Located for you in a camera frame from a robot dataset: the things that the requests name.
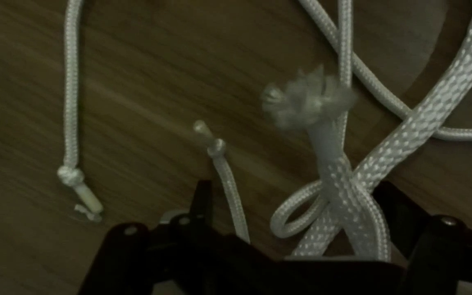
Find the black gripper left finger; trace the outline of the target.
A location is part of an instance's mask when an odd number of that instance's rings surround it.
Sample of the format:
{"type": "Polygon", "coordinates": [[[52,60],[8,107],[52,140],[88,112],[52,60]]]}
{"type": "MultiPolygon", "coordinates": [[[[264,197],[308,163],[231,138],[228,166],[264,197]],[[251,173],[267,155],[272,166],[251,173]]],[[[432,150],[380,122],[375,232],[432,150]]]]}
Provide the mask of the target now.
{"type": "Polygon", "coordinates": [[[193,220],[200,220],[206,225],[213,220],[213,191],[210,181],[198,181],[192,206],[190,206],[190,217],[193,220]]]}

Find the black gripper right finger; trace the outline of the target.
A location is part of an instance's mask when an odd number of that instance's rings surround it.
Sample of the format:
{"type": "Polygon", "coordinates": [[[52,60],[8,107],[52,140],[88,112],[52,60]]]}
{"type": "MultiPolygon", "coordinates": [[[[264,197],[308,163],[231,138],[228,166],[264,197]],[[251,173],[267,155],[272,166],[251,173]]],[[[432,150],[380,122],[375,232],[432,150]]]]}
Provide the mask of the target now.
{"type": "Polygon", "coordinates": [[[405,258],[428,256],[432,251],[432,217],[426,211],[388,181],[375,188],[373,199],[385,215],[391,243],[405,258]]]}

